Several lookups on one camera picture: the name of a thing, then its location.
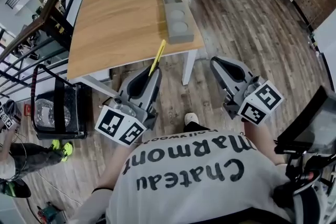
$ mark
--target black pants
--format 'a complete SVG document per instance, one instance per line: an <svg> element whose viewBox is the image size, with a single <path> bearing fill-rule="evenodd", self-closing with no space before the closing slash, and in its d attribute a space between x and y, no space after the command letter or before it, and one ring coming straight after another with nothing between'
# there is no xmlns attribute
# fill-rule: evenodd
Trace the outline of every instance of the black pants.
<svg viewBox="0 0 336 224"><path fill-rule="evenodd" d="M207 131L209 128L203 127L196 122L190 121L188 125L184 126L183 132L197 132L197 131Z"/></svg>
<svg viewBox="0 0 336 224"><path fill-rule="evenodd" d="M58 164L64 158L62 150L53 151L50 148L32 143L24 143L23 145L25 148L23 148L21 143L11 144L10 154L15 162L16 178L22 178L28 173Z"/></svg>

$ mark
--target wooden floor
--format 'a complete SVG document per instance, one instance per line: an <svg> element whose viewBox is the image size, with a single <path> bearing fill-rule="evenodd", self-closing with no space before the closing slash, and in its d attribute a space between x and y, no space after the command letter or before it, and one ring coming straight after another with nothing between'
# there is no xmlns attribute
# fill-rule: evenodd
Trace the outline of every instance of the wooden floor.
<svg viewBox="0 0 336 224"><path fill-rule="evenodd" d="M205 49L195 63L188 86L182 86L182 58L164 58L160 67L163 79L157 101L159 119L149 136L181 132L184 114L193 111L200 124L211 128L242 131L239 119L231 120L222 111L221 97L209 68L212 56L227 56L243 61L255 74L271 80L285 101L267 121L274 137L278 136L300 113L320 85L330 87L325 67L309 48L307 32L289 0L188 0L201 30ZM146 61L113 70L110 84L118 89L120 82L133 70L147 66ZM94 120L99 105L106 99L93 93ZM27 141L49 146L36 139L30 121L23 120ZM114 142L97 132L83 141L75 141L75 152L66 163L45 168L40 174L51 184L79 203L85 201L97 184L113 149ZM34 208L51 201L71 217L79 206L56 191L37 173L25 178L33 193ZM36 223L25 200L16 200L27 223Z"/></svg>

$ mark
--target wooden handrail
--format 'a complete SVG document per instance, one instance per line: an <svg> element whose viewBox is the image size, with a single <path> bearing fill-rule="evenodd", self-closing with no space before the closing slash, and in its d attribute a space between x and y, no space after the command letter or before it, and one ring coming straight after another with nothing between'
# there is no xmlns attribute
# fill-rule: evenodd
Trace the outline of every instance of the wooden handrail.
<svg viewBox="0 0 336 224"><path fill-rule="evenodd" d="M0 55L0 62L6 59L6 57L16 49L22 42L27 40L33 33L37 30L40 30L45 22L49 19L53 8L55 7L58 0L48 0L43 10L41 11L40 16L29 24L25 29L23 29L16 38L5 48L5 50Z"/></svg>

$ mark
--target neon yellow sneaker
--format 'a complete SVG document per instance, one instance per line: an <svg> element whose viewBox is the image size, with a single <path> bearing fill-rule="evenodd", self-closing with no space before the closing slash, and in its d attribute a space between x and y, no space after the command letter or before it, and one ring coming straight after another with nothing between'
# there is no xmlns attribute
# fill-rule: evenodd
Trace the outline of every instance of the neon yellow sneaker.
<svg viewBox="0 0 336 224"><path fill-rule="evenodd" d="M60 148L60 143L59 140L53 140L53 142L50 145L50 148L55 151L55 150L59 150Z"/></svg>
<svg viewBox="0 0 336 224"><path fill-rule="evenodd" d="M64 158L62 159L62 162L66 162L67 159L68 159L68 156L70 156L72 154L72 151L74 149L73 149L72 145L68 142L63 146L62 150L64 152Z"/></svg>

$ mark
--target table top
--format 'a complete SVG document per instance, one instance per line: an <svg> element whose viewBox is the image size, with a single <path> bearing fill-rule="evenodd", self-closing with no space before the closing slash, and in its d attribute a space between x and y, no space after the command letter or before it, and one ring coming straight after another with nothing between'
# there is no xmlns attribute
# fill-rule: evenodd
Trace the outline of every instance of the table top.
<svg viewBox="0 0 336 224"><path fill-rule="evenodd" d="M194 41L170 45L163 55L204 47L201 33L183 0ZM154 58L167 25L162 0L83 0L73 32L68 79Z"/></svg>

